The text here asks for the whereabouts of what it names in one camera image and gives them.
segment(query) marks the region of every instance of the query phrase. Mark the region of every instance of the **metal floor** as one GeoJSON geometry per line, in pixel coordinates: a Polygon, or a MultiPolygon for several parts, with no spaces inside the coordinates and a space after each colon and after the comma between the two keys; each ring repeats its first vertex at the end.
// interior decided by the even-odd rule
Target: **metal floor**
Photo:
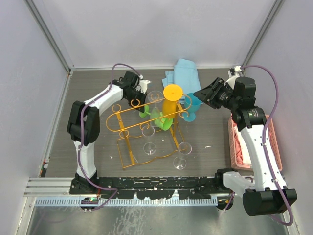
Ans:
{"type": "Polygon", "coordinates": [[[214,206],[35,207],[27,235],[287,235],[267,215],[249,217],[239,197],[226,213],[214,206]],[[64,220],[62,223],[50,221],[64,220]]]}

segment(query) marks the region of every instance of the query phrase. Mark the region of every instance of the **blue towel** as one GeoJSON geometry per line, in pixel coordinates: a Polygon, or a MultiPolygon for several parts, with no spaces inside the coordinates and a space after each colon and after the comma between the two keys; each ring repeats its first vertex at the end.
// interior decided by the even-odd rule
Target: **blue towel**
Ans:
{"type": "MultiPolygon", "coordinates": [[[[162,79],[163,87],[176,84],[182,88],[184,94],[201,90],[196,64],[190,60],[179,59],[174,66],[174,71],[166,71],[165,76],[166,78],[162,79]]],[[[184,100],[185,98],[182,97],[179,101],[183,104],[184,100]]]]}

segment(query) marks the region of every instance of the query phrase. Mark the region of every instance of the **pink plastic basket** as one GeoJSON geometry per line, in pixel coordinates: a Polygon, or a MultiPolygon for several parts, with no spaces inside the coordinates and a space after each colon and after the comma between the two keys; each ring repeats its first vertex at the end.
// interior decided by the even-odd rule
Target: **pink plastic basket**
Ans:
{"type": "MultiPolygon", "coordinates": [[[[268,126],[268,131],[270,133],[269,142],[270,142],[270,145],[271,145],[272,150],[274,152],[278,169],[279,169],[279,171],[282,171],[283,166],[282,166],[282,161],[281,161],[280,155],[279,155],[279,149],[278,149],[278,145],[277,145],[274,125],[273,125],[272,120],[270,121],[270,124],[268,126]]],[[[235,149],[235,132],[234,132],[234,128],[233,128],[233,120],[231,118],[228,120],[228,134],[229,134],[231,167],[233,169],[239,169],[239,170],[253,170],[251,168],[251,166],[249,166],[249,165],[241,165],[241,164],[237,163],[236,149],[235,149]]]]}

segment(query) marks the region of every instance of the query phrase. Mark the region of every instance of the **gray floor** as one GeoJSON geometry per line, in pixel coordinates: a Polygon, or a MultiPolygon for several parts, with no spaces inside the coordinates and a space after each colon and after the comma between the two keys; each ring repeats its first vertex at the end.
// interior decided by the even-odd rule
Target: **gray floor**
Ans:
{"type": "MultiPolygon", "coordinates": [[[[161,80],[164,78],[165,70],[143,70],[144,79],[151,80],[149,91],[163,91],[161,80]]],[[[125,70],[115,71],[114,78],[123,76],[125,70]]],[[[209,85],[216,77],[227,79],[227,69],[203,69],[198,70],[201,87],[209,85]]],[[[76,152],[73,141],[67,133],[67,122],[72,103],[76,100],[84,101],[101,92],[108,85],[111,71],[75,71],[69,86],[64,110],[58,126],[54,145],[50,155],[50,162],[46,177],[73,177],[77,168],[76,152]]],[[[126,101],[119,102],[123,108],[128,108],[126,101]]],[[[228,141],[227,121],[230,111],[226,109],[213,110],[207,105],[201,105],[196,112],[194,122],[185,122],[179,118],[179,126],[185,141],[193,147],[192,156],[187,160],[184,170],[176,170],[173,167],[175,155],[165,159],[158,159],[152,163],[134,166],[123,170],[118,154],[116,139],[118,133],[110,132],[105,121],[112,113],[108,109],[100,118],[101,133],[95,143],[95,165],[98,176],[132,177],[132,176],[213,176],[218,168],[230,167],[230,153],[228,141]]],[[[126,124],[141,122],[137,111],[122,116],[126,124]]],[[[117,128],[115,118],[109,123],[110,127],[117,128]]],[[[132,129],[131,135],[139,134],[139,128],[132,129]]],[[[142,139],[131,140],[134,155],[138,161],[147,161],[149,157],[143,152],[142,139]]],[[[169,132],[156,133],[155,143],[156,155],[163,156],[174,150],[174,142],[169,132]]],[[[122,154],[125,163],[128,161],[126,144],[122,143],[122,154]]]]}
{"type": "Polygon", "coordinates": [[[267,215],[249,217],[235,197],[226,213],[216,207],[36,207],[28,235],[287,235],[287,228],[267,215]],[[62,223],[51,221],[64,220],[62,223]]]}

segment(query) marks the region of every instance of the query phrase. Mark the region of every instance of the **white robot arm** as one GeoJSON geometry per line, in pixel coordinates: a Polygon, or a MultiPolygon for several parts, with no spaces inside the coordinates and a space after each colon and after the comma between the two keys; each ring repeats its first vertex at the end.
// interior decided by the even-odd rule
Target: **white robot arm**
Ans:
{"type": "Polygon", "coordinates": [[[279,190],[283,191],[289,205],[297,199],[297,194],[294,189],[287,188],[278,170],[268,131],[265,143],[262,142],[267,119],[263,109],[255,106],[254,80],[241,77],[239,72],[240,66],[235,67],[226,82],[217,78],[209,86],[194,93],[194,96],[214,109],[224,106],[231,111],[232,120],[237,124],[246,142],[253,166],[254,184],[233,169],[219,169],[215,174],[216,186],[222,190],[231,189],[238,194],[250,216],[283,213],[287,207],[279,190]],[[276,176],[275,181],[267,163],[264,145],[267,146],[269,162],[276,176]]]}
{"type": "MultiPolygon", "coordinates": [[[[150,81],[140,80],[139,76],[127,71],[123,78],[113,81],[110,91],[103,97],[96,99],[104,92],[107,92],[110,85],[108,85],[101,93],[92,99],[86,100],[84,102],[74,102],[67,126],[67,131],[71,134],[72,140],[74,141],[76,147],[76,154],[78,154],[78,150],[81,145],[80,113],[82,107],[85,106],[85,104],[96,100],[91,105],[89,105],[89,107],[86,109],[86,115],[84,115],[86,119],[84,120],[85,143],[82,146],[80,152],[80,160],[84,166],[85,174],[89,179],[96,177],[96,167],[94,165],[94,142],[99,136],[100,132],[100,116],[108,107],[122,100],[123,98],[127,99],[129,104],[132,100],[136,99],[140,101],[140,104],[144,104],[149,83],[150,81]]],[[[79,166],[77,167],[76,177],[85,178],[79,166]]]]}

